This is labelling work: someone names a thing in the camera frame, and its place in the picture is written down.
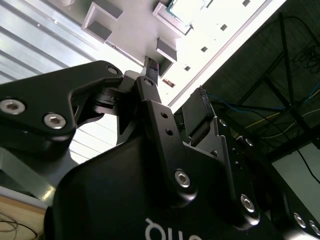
black metal bracket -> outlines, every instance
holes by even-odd
[[[197,184],[191,173],[186,172],[188,158],[174,116],[169,107],[161,104],[157,85],[150,78],[138,77],[135,87],[140,102],[137,111],[144,121],[148,139],[156,146],[163,181],[168,192],[162,201],[168,201],[175,207],[185,207],[195,199]],[[190,183],[179,184],[176,179],[179,173],[186,174],[189,180],[184,180]]]

silver bolt head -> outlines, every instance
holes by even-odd
[[[300,215],[298,213],[294,213],[293,216],[294,216],[295,221],[300,225],[300,227],[305,229],[306,228],[306,223],[302,219],[302,217],[300,217]]]
[[[175,172],[174,177],[175,177],[175,180],[177,181],[177,183],[181,187],[183,187],[183,188],[190,187],[190,178],[188,177],[188,175],[185,172],[178,170]]]
[[[241,203],[244,206],[244,208],[249,212],[249,213],[253,213],[255,211],[255,206],[252,203],[252,201],[250,200],[249,197],[247,197],[244,194],[241,194],[240,197]]]
[[[253,146],[254,146],[253,143],[252,143],[248,138],[245,139],[245,142],[246,142],[250,147],[253,147]]]
[[[26,106],[16,99],[5,99],[0,102],[0,110],[6,114],[18,115],[26,110]]]
[[[227,124],[225,121],[223,121],[222,119],[219,119],[220,123],[222,124],[222,126],[227,127]]]
[[[319,228],[316,226],[316,224],[313,221],[309,221],[309,224],[311,226],[311,228],[313,229],[313,231],[320,236],[320,230]]]
[[[62,129],[67,123],[65,118],[57,113],[47,114],[43,122],[51,129]]]

white wall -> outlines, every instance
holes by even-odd
[[[300,152],[320,180],[320,150],[311,143]],[[300,155],[295,151],[274,162],[273,166],[320,223],[320,184],[310,175]]]

wooden surface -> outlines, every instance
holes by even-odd
[[[0,213],[14,219],[17,223],[24,224],[35,230],[38,235],[43,231],[45,210],[0,196]],[[10,221],[7,217],[0,214],[0,219]],[[13,229],[7,223],[0,222],[0,231]],[[0,232],[0,240],[31,240],[35,235],[27,228],[18,226],[15,238],[15,231]]]

corrugated metal wall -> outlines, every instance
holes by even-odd
[[[39,0],[0,0],[0,16],[0,84],[95,60],[109,61],[123,73],[142,69]],[[106,115],[77,130],[71,156],[82,163],[116,141],[116,117]]]

